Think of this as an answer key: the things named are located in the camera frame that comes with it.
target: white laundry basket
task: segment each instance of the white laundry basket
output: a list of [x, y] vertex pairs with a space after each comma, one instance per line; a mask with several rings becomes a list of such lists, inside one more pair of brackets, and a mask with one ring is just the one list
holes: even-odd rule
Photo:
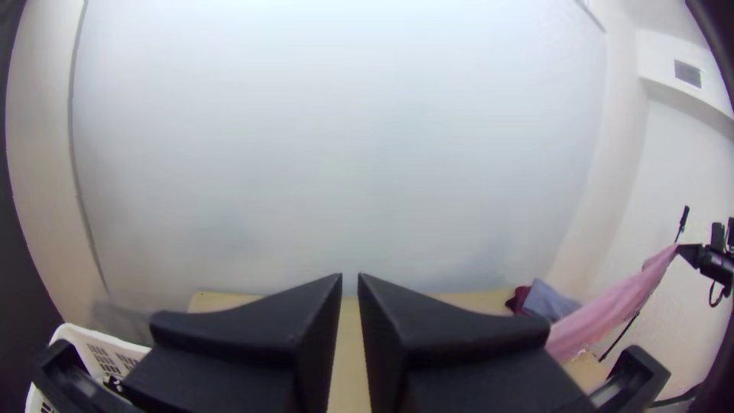
[[[87, 330], [71, 323], [61, 324], [51, 337], [50, 343], [60, 339], [76, 347], [89, 374], [99, 383], [110, 376], [124, 378], [138, 361], [151, 351], [149, 347], [128, 343], [117, 337]], [[31, 389], [25, 400], [25, 413], [57, 413], [57, 411], [31, 383]]]

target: pink cloth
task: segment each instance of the pink cloth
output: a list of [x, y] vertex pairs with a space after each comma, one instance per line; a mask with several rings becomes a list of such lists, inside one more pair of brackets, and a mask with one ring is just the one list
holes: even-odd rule
[[642, 270], [621, 284], [553, 324], [545, 349], [559, 361], [569, 360], [632, 318], [660, 284], [675, 258], [676, 245], [667, 247], [642, 265]]

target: blue cloth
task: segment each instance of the blue cloth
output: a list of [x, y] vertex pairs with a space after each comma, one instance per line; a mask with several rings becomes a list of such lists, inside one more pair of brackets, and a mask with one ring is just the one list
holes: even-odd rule
[[522, 310], [530, 314], [558, 321], [581, 308], [581, 304], [556, 292], [542, 280], [534, 279]]

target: dark red cloth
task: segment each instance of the dark red cloth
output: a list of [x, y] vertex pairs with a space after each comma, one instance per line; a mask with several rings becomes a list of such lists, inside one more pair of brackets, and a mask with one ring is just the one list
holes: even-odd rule
[[505, 307], [512, 310], [515, 315], [527, 315], [522, 312], [522, 305], [525, 304], [525, 298], [530, 292], [529, 286], [521, 286], [515, 289], [515, 296], [505, 302]]

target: wooden table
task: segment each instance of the wooden table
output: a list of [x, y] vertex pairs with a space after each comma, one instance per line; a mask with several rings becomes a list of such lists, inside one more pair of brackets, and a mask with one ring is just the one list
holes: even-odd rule
[[[514, 289], [484, 291], [470, 294], [432, 294], [431, 297], [457, 307], [484, 314], [512, 315], [505, 307]], [[189, 303], [190, 313], [220, 311], [251, 303], [261, 295], [197, 292]], [[608, 374], [591, 353], [585, 353], [563, 366], [584, 392], [598, 387]], [[329, 393], [329, 413], [370, 413], [365, 347], [362, 342], [362, 321], [356, 296], [342, 297], [336, 352]]]

